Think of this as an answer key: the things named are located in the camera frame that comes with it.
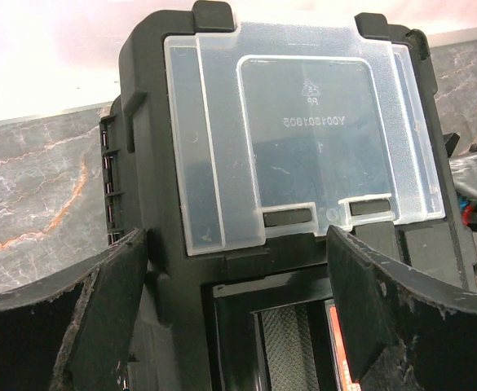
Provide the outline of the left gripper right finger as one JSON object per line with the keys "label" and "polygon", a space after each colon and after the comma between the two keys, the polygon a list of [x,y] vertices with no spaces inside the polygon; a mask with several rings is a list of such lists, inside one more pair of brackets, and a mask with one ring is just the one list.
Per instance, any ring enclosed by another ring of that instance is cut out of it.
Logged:
{"label": "left gripper right finger", "polygon": [[327,258],[349,372],[363,390],[477,390],[477,293],[335,226]]}

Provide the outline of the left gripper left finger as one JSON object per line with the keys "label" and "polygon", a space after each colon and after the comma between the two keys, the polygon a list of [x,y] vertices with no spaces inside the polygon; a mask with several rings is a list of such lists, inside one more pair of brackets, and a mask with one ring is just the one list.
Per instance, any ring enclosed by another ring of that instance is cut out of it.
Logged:
{"label": "left gripper left finger", "polygon": [[147,262],[135,229],[0,294],[0,390],[121,390]]}

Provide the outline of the black plastic toolbox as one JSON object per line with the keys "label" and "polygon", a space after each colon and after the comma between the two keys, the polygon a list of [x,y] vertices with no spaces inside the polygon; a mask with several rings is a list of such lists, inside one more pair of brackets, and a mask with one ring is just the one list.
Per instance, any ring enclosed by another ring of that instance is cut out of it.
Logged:
{"label": "black plastic toolbox", "polygon": [[155,11],[100,123],[116,243],[147,236],[130,390],[340,390],[335,226],[477,293],[425,34],[381,14]]}

